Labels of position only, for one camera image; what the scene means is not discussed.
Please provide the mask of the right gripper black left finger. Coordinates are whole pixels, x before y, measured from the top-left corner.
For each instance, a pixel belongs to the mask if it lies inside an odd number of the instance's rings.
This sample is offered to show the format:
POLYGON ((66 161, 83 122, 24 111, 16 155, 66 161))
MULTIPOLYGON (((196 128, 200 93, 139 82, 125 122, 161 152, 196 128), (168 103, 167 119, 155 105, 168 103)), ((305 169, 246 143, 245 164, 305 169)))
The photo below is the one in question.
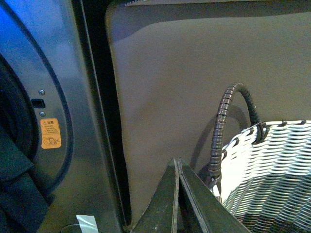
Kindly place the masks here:
POLYGON ((177 161, 171 159, 148 207, 131 230, 132 233, 177 232, 179 179, 177 161))

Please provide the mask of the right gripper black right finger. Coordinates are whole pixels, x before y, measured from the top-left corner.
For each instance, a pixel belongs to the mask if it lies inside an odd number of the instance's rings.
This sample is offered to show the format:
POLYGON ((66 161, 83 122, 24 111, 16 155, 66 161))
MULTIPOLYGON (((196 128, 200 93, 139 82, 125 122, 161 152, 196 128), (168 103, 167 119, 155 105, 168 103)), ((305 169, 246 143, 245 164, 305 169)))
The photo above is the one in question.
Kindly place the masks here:
POLYGON ((183 160, 178 160, 179 208, 185 233, 248 233, 183 160))

